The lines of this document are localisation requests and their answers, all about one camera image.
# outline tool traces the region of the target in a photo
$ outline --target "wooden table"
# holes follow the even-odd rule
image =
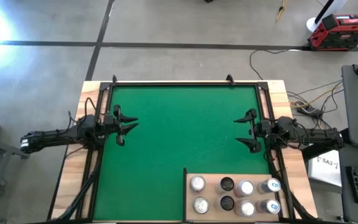
[[[236,81],[236,82],[259,82],[259,81],[249,80],[249,81]],[[284,81],[270,80],[267,82],[268,82],[270,99],[272,101],[273,112],[275,117],[276,118],[279,118],[280,116],[292,117]],[[100,81],[84,82],[81,91],[80,101],[78,103],[78,108],[76,112],[76,119],[84,116],[85,99],[87,99],[87,97],[90,97],[94,102],[97,102],[100,83],[101,83]],[[104,108],[106,106],[107,94],[105,94],[105,96],[106,97],[103,99],[101,111],[104,111]],[[262,97],[262,106],[264,108],[267,107],[266,100],[264,97]],[[264,111],[265,111],[265,116],[268,117],[269,115],[266,114],[268,110],[264,110]],[[94,113],[94,110],[91,106],[89,106],[88,114],[91,113]],[[79,147],[80,145],[70,145],[68,147],[67,153],[70,153],[75,149],[78,149]],[[51,211],[48,217],[50,218],[59,217],[71,204],[71,202],[79,192],[81,187],[84,167],[85,167],[86,154],[87,154],[87,150],[80,150],[70,155],[63,161],[62,173],[58,180],[57,191],[55,192],[55,200],[52,201]],[[96,159],[96,155],[97,152],[96,151],[93,152],[93,157],[92,157],[93,165],[94,165],[94,160]],[[301,151],[291,148],[283,149],[283,158],[284,158],[285,168],[287,170],[288,181],[290,184],[291,191],[295,194],[297,199],[306,208],[306,210],[314,217],[317,217],[317,211],[314,205],[314,200],[309,185],[308,175],[306,173],[306,168],[303,162]],[[82,213],[83,217],[86,217],[88,214],[90,195],[91,195],[91,189],[88,191],[85,197],[85,204]]]

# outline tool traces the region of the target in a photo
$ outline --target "green table surface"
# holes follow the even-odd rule
[[[234,139],[250,137],[249,124],[233,122],[247,110],[257,109],[260,120],[254,86],[117,86],[116,104],[139,125],[124,147],[114,134],[105,145],[94,220],[181,220],[184,167],[269,173],[263,152]]]

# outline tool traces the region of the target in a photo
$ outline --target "concrete floor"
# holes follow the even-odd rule
[[[0,40],[96,42],[108,0],[0,1]],[[322,6],[290,1],[275,23],[281,0],[116,0],[105,42],[250,45],[303,45],[305,22]],[[343,13],[358,13],[349,0]],[[216,80],[228,73],[256,80],[251,50],[117,49],[103,47],[93,80]],[[0,141],[18,146],[28,131],[64,128],[75,112],[93,47],[0,46]],[[358,52],[257,52],[253,66],[265,79],[280,79],[299,92],[341,79],[341,66],[358,63]],[[304,94],[307,100],[330,86]],[[347,127],[343,94],[339,109],[324,115]],[[314,124],[299,118],[306,127]],[[45,149],[27,161],[15,158],[6,173],[0,218],[8,223],[41,222],[47,217],[64,147]],[[313,189],[319,217],[341,215],[339,194]]]

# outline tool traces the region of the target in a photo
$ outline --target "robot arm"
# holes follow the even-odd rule
[[[301,144],[313,145],[314,148],[340,149],[344,147],[341,134],[333,129],[306,129],[295,119],[282,116],[277,120],[262,120],[255,124],[256,110],[250,109],[244,118],[238,119],[236,123],[250,123],[249,133],[251,138],[236,138],[236,140],[248,146],[252,153],[260,152],[260,143],[257,138],[264,138],[270,147],[292,147],[299,149]],[[298,147],[289,145],[289,142],[297,142]]]
[[[129,125],[122,125],[122,123],[136,120],[137,118],[124,116],[121,107],[114,105],[113,114],[105,115],[102,123],[97,123],[94,115],[90,114],[80,118],[76,125],[66,130],[32,131],[21,138],[21,150],[30,154],[45,147],[67,144],[82,144],[86,149],[94,149],[102,146],[112,133],[117,133],[116,142],[123,146],[125,144],[123,135],[128,134],[138,123]]]

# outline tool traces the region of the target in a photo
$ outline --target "white can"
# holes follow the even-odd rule
[[[252,217],[255,215],[256,209],[252,202],[243,200],[236,204],[236,209],[234,212],[241,217]]]
[[[280,182],[275,178],[262,181],[258,184],[258,192],[261,194],[267,194],[271,192],[278,192],[281,189]]]
[[[256,203],[256,209],[261,213],[277,214],[281,210],[280,203],[274,199],[259,201]]]
[[[190,189],[194,192],[200,192],[205,188],[205,179],[201,175],[195,175],[190,179]]]
[[[206,198],[198,197],[193,203],[194,211],[198,214],[205,214],[209,210],[209,202]]]
[[[234,195],[237,197],[246,197],[254,193],[254,185],[249,180],[240,181],[234,188]]]
[[[218,194],[223,194],[229,192],[234,188],[234,181],[230,177],[223,177],[221,181],[216,185],[216,192]]]

